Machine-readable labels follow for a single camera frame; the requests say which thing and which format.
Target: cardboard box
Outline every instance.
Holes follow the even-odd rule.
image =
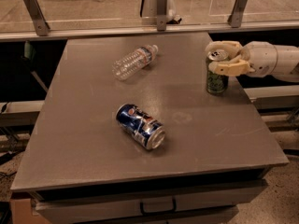
[[[10,199],[13,224],[51,224],[32,207],[32,198],[27,194],[13,194]]]

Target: metal bracket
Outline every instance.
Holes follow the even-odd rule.
[[[9,150],[13,152],[20,141],[19,136],[16,135],[9,127],[0,127],[0,131],[7,137]]]
[[[167,0],[157,0],[157,30],[165,31],[167,18]]]
[[[299,118],[299,107],[296,107],[296,108],[293,109],[291,114],[287,117],[287,121],[291,125],[294,125],[298,118]]]
[[[39,7],[37,0],[23,0],[30,17],[34,23],[37,35],[43,36],[49,33],[50,27]]]
[[[243,13],[248,0],[235,0],[235,5],[232,11],[232,15],[228,19],[228,23],[231,27],[240,27],[243,19]]]

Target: drawer handle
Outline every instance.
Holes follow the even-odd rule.
[[[172,208],[170,210],[165,210],[165,211],[158,211],[158,212],[146,212],[144,210],[144,204],[141,202],[140,203],[140,211],[143,216],[150,216],[150,215],[160,215],[160,214],[168,214],[168,213],[174,213],[177,210],[177,202],[176,199],[172,199]]]

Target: soda can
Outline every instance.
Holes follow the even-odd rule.
[[[228,61],[228,53],[223,49],[216,49],[213,52],[209,52],[206,56],[206,90],[212,94],[223,93],[228,86],[228,77],[215,74],[208,69],[208,66],[212,62]]]
[[[155,149],[165,138],[163,124],[136,105],[122,105],[116,114],[116,120],[147,150]]]

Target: bottle label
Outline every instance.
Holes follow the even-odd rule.
[[[139,49],[137,49],[137,51],[141,53],[142,56],[144,57],[145,64],[151,62],[151,52],[146,47],[140,47]]]

